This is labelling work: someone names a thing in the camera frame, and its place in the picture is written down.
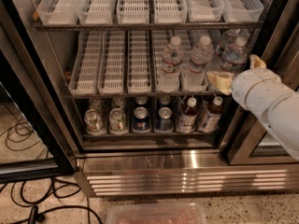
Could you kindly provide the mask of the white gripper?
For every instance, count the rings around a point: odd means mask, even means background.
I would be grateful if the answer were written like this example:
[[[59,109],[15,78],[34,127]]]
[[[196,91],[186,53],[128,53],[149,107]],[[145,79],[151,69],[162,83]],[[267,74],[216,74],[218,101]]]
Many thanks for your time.
[[[234,100],[246,110],[248,110],[247,96],[255,85],[266,80],[281,81],[279,75],[265,68],[266,63],[259,56],[251,54],[249,61],[251,69],[238,74],[236,77],[230,72],[206,72],[210,85],[225,95],[232,94]]]

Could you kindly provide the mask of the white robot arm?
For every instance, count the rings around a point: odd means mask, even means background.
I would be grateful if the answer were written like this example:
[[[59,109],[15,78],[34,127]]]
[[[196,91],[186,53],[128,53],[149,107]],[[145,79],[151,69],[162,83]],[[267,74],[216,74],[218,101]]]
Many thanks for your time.
[[[282,83],[255,54],[250,68],[238,75],[207,71],[208,82],[250,111],[296,160],[299,160],[299,93]]]

